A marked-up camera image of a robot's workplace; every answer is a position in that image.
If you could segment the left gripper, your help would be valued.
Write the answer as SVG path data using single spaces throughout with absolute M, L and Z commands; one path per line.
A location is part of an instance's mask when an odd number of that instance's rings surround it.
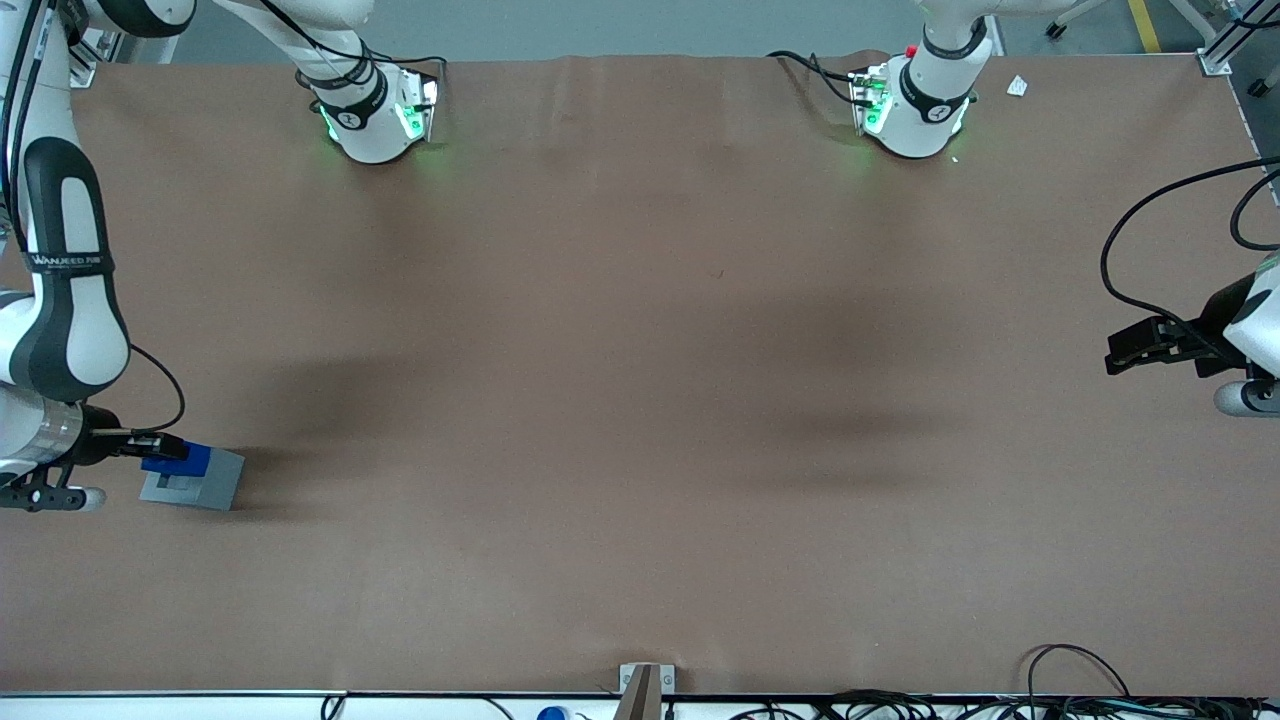
M 1279 377 L 1279 255 L 1270 254 L 1254 273 L 1213 293 L 1196 329 L 1213 346 L 1197 361 L 1197 372 L 1211 377 L 1226 369 L 1251 368 Z M 1179 364 L 1201 356 L 1198 341 L 1166 316 L 1148 316 L 1110 336 L 1103 359 L 1107 375 L 1138 366 Z

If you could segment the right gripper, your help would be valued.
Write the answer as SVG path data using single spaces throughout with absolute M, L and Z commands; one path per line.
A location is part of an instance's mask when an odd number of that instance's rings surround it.
M 77 465 L 91 466 L 124 450 L 125 457 L 157 461 L 186 461 L 187 443 L 163 430 L 125 429 L 115 413 L 82 404 L 77 437 Z

